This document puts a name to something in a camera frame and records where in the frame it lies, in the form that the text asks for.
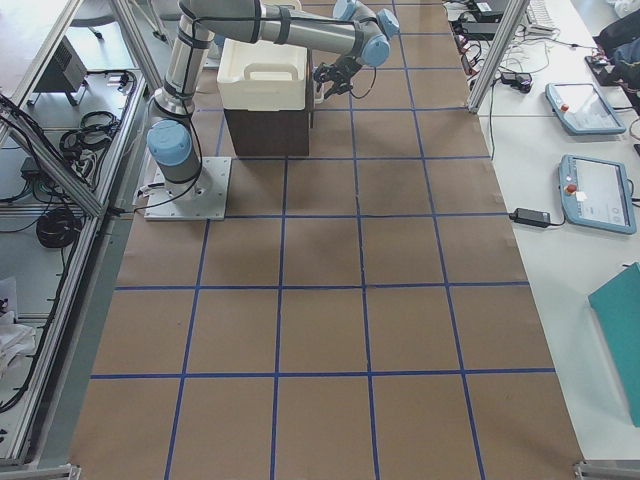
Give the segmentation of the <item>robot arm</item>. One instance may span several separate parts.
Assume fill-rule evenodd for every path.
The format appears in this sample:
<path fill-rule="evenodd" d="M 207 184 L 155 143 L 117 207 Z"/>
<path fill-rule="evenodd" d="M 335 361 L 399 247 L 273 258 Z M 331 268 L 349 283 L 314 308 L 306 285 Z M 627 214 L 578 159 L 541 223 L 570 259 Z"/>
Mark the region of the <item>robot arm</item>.
<path fill-rule="evenodd" d="M 147 148 L 165 180 L 189 185 L 200 175 L 190 131 L 206 57 L 222 40 L 218 88 L 240 157 L 309 153 L 311 86 L 326 97 L 352 88 L 364 67 L 379 67 L 400 30 L 388 9 L 338 1 L 331 17 L 293 2 L 182 1 L 177 41 L 164 83 L 154 94 Z"/>

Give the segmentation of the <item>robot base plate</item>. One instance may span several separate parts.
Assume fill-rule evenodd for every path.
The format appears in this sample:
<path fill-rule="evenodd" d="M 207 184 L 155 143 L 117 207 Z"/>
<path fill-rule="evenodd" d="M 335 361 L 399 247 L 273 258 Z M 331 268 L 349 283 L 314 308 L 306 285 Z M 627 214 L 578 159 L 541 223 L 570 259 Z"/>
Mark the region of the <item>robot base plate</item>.
<path fill-rule="evenodd" d="M 167 183 L 160 168 L 148 170 L 143 195 L 150 208 L 143 209 L 146 220 L 195 221 L 225 218 L 231 173 L 231 157 L 205 157 L 203 170 L 194 186 Z"/>

